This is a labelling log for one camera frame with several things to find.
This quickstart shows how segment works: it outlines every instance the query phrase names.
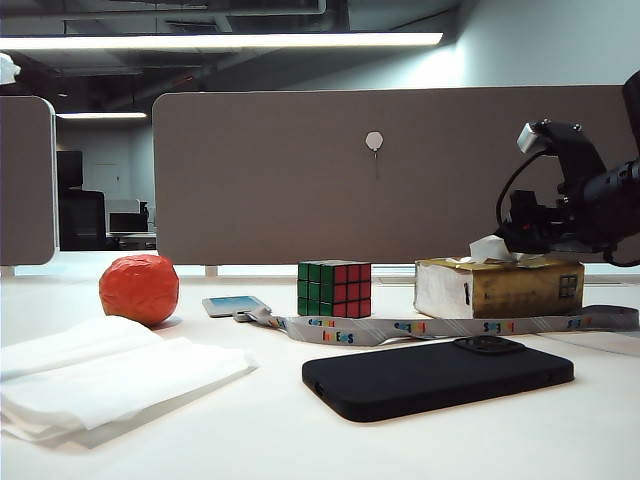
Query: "fluorescent light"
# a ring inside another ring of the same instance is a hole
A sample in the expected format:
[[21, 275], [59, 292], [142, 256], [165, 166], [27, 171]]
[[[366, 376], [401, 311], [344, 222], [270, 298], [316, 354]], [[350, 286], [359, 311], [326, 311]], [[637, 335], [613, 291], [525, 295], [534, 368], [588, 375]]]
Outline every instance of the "fluorescent light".
[[142, 112], [88, 112], [88, 113], [57, 113], [56, 116], [67, 120], [87, 120], [99, 118], [147, 118]]
[[0, 37], [0, 50], [88, 50], [183, 48], [288, 48], [429, 46], [442, 33], [301, 33], [272, 35], [141, 35], [124, 37]]

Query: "red ball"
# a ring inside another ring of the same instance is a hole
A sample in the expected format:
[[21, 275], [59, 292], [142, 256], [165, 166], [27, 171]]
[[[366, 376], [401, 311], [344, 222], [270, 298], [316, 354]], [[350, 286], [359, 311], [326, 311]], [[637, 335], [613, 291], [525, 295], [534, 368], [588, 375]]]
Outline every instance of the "red ball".
[[178, 285], [168, 258], [149, 254], [118, 258], [100, 277], [102, 309], [148, 327], [157, 325], [176, 309]]

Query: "ceiling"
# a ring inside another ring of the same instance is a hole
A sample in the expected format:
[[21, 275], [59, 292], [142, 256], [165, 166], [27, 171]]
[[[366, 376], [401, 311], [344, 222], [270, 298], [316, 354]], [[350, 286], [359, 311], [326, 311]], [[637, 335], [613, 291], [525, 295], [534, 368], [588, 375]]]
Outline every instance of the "ceiling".
[[[440, 31], [462, 0], [2, 0], [2, 36]], [[0, 94], [56, 112], [146, 111], [162, 93], [274, 90], [398, 49], [6, 51], [22, 69]]]

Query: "napkin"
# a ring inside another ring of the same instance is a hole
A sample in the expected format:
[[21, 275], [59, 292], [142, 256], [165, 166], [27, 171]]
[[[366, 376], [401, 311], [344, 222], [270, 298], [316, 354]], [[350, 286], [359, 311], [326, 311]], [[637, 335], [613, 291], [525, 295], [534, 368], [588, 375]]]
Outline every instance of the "napkin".
[[542, 257], [542, 255], [531, 255], [527, 253], [511, 252], [504, 239], [497, 235], [488, 235], [469, 244], [470, 256], [460, 259], [447, 259], [455, 263], [519, 263], [521, 266], [527, 262]]
[[240, 349], [163, 340], [121, 317], [2, 349], [2, 429], [41, 441], [130, 419], [257, 367]]

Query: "gray partition panel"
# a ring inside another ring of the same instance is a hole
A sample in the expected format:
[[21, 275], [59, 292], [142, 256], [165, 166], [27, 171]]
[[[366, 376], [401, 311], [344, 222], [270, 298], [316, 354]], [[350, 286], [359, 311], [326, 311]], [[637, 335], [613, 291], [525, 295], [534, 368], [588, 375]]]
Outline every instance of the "gray partition panel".
[[[468, 254], [525, 160], [523, 124], [543, 118], [581, 122], [608, 167], [637, 156], [619, 86], [164, 95], [159, 252], [210, 265]], [[377, 166], [370, 131], [384, 137]], [[553, 200], [557, 163], [517, 185]]]
[[55, 250], [51, 105], [0, 97], [0, 264], [38, 265]]

